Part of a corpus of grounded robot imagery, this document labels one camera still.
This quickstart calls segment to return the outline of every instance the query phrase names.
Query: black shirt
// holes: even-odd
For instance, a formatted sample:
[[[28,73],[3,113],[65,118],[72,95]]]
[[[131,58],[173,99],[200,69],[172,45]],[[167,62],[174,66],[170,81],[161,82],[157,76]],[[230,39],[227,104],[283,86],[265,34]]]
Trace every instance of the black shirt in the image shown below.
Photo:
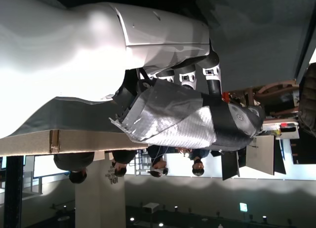
[[[115,150],[112,154],[117,163],[127,165],[132,159],[134,159],[136,150]]]
[[[192,149],[192,152],[189,155],[190,160],[194,160],[194,158],[199,157],[200,159],[207,157],[209,154],[209,150],[205,149]]]
[[[55,154],[54,161],[61,170],[80,171],[93,162],[94,152]]]
[[[168,153],[168,151],[172,149],[174,149],[174,147],[152,145],[147,148],[147,152],[152,159],[152,164],[155,165],[158,161],[160,161],[160,158],[162,158],[164,154]]]

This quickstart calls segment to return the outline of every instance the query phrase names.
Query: white robot body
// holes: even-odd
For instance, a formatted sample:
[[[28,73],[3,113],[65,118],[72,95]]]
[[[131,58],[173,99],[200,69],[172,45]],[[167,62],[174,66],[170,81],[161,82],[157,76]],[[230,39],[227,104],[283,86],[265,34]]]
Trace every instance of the white robot body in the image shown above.
[[[154,75],[209,51],[207,26],[173,13],[0,0],[0,138],[55,97],[108,101],[125,70]]]

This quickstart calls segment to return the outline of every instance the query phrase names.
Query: gray wall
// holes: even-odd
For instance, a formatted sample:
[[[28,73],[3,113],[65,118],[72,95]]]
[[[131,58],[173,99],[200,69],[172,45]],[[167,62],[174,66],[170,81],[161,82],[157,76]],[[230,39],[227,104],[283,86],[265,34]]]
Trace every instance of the gray wall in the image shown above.
[[[248,205],[248,214],[255,221],[287,225],[291,218],[299,228],[315,227],[316,182],[253,179],[221,179],[125,176],[126,205],[139,206],[140,202],[165,204],[167,210],[243,219],[239,203]]]

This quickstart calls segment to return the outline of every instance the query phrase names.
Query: man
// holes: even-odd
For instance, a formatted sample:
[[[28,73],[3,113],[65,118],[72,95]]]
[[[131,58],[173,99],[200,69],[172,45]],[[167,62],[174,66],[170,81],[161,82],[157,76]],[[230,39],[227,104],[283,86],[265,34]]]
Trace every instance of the man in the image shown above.
[[[201,176],[204,174],[204,165],[201,161],[202,158],[207,157],[209,154],[209,150],[204,149],[185,149],[185,148],[177,148],[179,153],[189,153],[189,159],[193,160],[192,173],[196,176]]]
[[[70,171],[73,184],[81,184],[87,178],[87,166],[93,162],[94,152],[55,154],[54,162],[61,170]]]
[[[136,155],[136,150],[116,150],[113,151],[112,154],[114,157],[112,161],[114,174],[117,177],[123,177],[127,172],[127,164],[130,163]]]
[[[150,174],[154,177],[161,177],[168,174],[167,162],[163,160],[163,155],[168,151],[169,147],[152,145],[147,148],[148,155],[151,157],[152,165],[150,166]]]

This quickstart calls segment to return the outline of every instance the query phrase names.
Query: green exit sign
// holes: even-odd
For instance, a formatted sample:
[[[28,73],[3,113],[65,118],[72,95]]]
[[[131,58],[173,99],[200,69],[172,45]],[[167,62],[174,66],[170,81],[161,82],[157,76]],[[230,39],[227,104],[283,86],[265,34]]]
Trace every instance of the green exit sign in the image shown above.
[[[242,212],[247,212],[248,211],[247,204],[241,202],[239,205],[240,205],[240,210]]]

